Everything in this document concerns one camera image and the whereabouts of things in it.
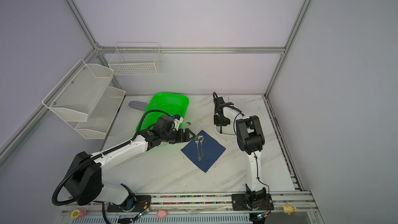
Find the silver spoon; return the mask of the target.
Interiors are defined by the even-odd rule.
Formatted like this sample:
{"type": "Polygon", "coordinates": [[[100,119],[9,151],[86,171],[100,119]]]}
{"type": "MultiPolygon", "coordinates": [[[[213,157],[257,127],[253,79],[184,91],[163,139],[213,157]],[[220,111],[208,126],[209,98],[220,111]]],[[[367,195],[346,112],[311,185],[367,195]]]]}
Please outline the silver spoon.
{"type": "Polygon", "coordinates": [[[204,137],[200,134],[200,135],[198,136],[198,140],[199,140],[200,145],[201,145],[201,150],[200,150],[201,161],[204,161],[204,160],[205,160],[204,150],[203,150],[204,137]]]}

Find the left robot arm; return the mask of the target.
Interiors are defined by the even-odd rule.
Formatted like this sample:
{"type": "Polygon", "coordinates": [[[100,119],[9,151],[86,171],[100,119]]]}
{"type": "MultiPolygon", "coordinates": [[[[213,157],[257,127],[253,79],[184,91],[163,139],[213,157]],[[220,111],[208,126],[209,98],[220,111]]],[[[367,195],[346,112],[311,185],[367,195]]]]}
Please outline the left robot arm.
{"type": "Polygon", "coordinates": [[[53,193],[53,205],[77,203],[80,206],[92,202],[112,203],[124,212],[132,211],[139,204],[135,193],[123,183],[108,183],[104,176],[113,168],[132,157],[145,153],[162,143],[187,143],[195,138],[188,128],[179,126],[183,118],[179,115],[161,113],[156,123],[143,129],[140,122],[138,129],[129,140],[106,150],[88,154],[77,154],[65,177],[53,193]]]}

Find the silver fork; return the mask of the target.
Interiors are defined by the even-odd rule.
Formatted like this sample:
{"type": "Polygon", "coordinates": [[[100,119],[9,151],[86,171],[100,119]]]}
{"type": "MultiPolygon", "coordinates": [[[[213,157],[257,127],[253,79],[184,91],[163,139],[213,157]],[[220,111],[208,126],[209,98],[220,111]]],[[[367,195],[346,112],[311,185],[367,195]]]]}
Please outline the silver fork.
{"type": "Polygon", "coordinates": [[[195,143],[196,143],[196,145],[197,145],[198,160],[201,161],[201,152],[200,152],[200,149],[199,149],[200,139],[199,139],[199,136],[198,136],[198,135],[195,137],[195,143]]]}

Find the dark blue paper napkin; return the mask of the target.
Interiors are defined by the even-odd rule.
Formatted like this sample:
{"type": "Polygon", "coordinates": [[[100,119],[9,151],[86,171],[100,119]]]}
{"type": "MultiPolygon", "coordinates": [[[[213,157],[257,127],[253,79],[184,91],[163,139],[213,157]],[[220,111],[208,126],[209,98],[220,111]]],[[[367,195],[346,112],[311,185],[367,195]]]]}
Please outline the dark blue paper napkin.
{"type": "Polygon", "coordinates": [[[195,166],[206,173],[226,151],[226,148],[204,130],[200,131],[199,135],[200,134],[204,137],[204,161],[198,160],[197,145],[195,140],[190,141],[181,151],[195,166]]]}

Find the green plastic basket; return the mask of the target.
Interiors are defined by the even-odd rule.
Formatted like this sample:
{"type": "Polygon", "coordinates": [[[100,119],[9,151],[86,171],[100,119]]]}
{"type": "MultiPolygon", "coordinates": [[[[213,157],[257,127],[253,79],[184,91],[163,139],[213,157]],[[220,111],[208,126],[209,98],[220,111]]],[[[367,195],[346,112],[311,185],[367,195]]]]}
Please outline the green plastic basket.
{"type": "Polygon", "coordinates": [[[136,131],[143,131],[150,125],[155,124],[163,115],[179,115],[183,119],[188,109],[189,99],[185,95],[159,93],[152,97],[144,115],[139,121],[136,131]]]}

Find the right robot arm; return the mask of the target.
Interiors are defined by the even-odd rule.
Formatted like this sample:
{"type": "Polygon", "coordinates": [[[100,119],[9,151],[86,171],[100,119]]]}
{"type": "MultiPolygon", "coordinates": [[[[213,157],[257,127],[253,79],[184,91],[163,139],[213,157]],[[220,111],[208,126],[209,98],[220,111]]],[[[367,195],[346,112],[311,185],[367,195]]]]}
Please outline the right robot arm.
{"type": "Polygon", "coordinates": [[[238,148],[246,156],[247,176],[243,200],[233,197],[235,206],[250,211],[274,209],[269,186],[262,182],[261,153],[265,138],[258,116],[247,116],[234,103],[226,102],[216,92],[212,93],[214,103],[215,132],[221,136],[236,138],[238,148]]]}

